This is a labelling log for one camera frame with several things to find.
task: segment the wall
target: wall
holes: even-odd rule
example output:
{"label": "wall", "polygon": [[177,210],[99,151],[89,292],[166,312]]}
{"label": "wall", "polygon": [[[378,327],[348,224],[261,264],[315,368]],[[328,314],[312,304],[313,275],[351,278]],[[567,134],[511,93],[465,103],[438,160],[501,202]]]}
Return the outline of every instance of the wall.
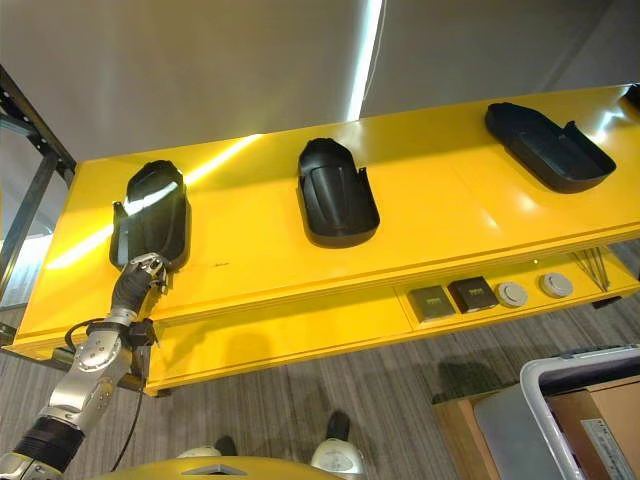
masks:
{"label": "wall", "polygon": [[640,80],[637,0],[387,3],[363,114]]}
{"label": "wall", "polygon": [[[365,4],[2,0],[0,60],[78,160],[336,122]],[[384,25],[363,115],[640,80],[638,0],[388,0]],[[6,232],[38,159],[0,135]]]}

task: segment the black wire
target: black wire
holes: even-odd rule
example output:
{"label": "black wire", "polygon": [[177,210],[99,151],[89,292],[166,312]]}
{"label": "black wire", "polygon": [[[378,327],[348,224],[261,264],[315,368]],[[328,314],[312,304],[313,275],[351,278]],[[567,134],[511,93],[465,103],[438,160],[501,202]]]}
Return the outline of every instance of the black wire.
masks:
{"label": "black wire", "polygon": [[118,455],[118,459],[116,460],[116,463],[113,464],[113,468],[111,469],[112,472],[115,472],[116,469],[118,468],[118,465],[120,465],[120,461],[122,460],[122,457],[124,457],[124,454],[127,451],[127,447],[129,446],[131,437],[133,437],[133,431],[136,429],[136,424],[138,423],[138,417],[140,416],[140,407],[142,406],[142,397],[144,396],[143,395],[144,384],[145,384],[145,381],[143,379],[142,382],[140,383],[140,389],[138,390],[138,404],[136,405],[136,413],[133,417],[133,423],[131,423],[131,428],[129,429],[129,434],[127,435],[127,439],[125,440],[124,445],[122,446],[122,450],[120,450],[120,455]]}
{"label": "black wire", "polygon": [[84,322],[76,323],[73,327],[67,330],[67,333],[65,333],[64,335],[64,342],[67,344],[67,347],[69,347],[69,350],[71,350],[72,353],[76,353],[76,346],[73,343],[73,339],[71,338],[73,332],[75,332],[80,327],[85,327],[87,325],[91,325],[92,323],[101,322],[102,320],[104,320],[104,318],[92,318],[91,320],[85,320]]}

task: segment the white bin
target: white bin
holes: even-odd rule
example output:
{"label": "white bin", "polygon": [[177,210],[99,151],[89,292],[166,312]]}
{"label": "white bin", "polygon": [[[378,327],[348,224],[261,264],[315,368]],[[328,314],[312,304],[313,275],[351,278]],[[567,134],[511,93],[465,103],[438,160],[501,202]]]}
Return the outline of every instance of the white bin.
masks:
{"label": "white bin", "polygon": [[533,360],[520,383],[474,406],[503,480],[584,479],[543,394],[637,375],[637,345]]}

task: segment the cardboard box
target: cardboard box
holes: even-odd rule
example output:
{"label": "cardboard box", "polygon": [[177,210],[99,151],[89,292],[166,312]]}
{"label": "cardboard box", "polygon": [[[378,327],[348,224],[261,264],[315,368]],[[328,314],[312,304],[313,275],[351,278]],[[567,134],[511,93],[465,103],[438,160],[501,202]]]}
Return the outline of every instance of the cardboard box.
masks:
{"label": "cardboard box", "polygon": [[473,406],[495,392],[434,405],[458,476],[464,480],[500,480],[489,446],[480,431]]}
{"label": "cardboard box", "polygon": [[640,478],[637,377],[548,397],[547,402],[587,478]]}

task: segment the yellow panel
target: yellow panel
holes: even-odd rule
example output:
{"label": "yellow panel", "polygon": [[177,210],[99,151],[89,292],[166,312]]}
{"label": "yellow panel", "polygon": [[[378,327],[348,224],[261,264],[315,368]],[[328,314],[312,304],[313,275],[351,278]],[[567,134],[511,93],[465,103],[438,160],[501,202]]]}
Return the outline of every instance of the yellow panel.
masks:
{"label": "yellow panel", "polygon": [[229,374],[230,367],[240,373],[265,361],[312,358],[314,351],[380,343],[411,330],[391,287],[170,326],[158,332],[148,388],[184,383],[203,368],[209,374]]}
{"label": "yellow panel", "polygon": [[[293,361],[488,325],[639,290],[640,283],[615,255],[608,249],[603,251],[611,282],[608,292],[602,292],[570,254],[486,272],[492,288],[504,281],[515,281],[525,287],[529,301],[521,308],[499,305],[420,323],[406,294],[414,288],[434,284],[422,282],[396,289],[376,287],[366,294],[342,294],[168,326],[160,332],[160,347],[152,349],[147,393]],[[537,282],[548,272],[560,272],[570,278],[573,294],[564,299],[544,294]],[[435,284],[446,287],[459,278],[442,278]]]}
{"label": "yellow panel", "polygon": [[[187,173],[193,240],[189,262],[154,310],[157,321],[640,236],[640,123],[623,92],[512,99],[558,123],[576,120],[615,159],[618,169],[601,185],[571,195],[545,188],[496,143],[483,124],[489,101],[84,163],[18,339],[59,336],[107,311],[118,275],[107,260],[111,202],[145,162],[160,158]],[[318,136],[343,142],[368,167],[382,223],[363,245],[324,249],[305,237],[296,165]]]}

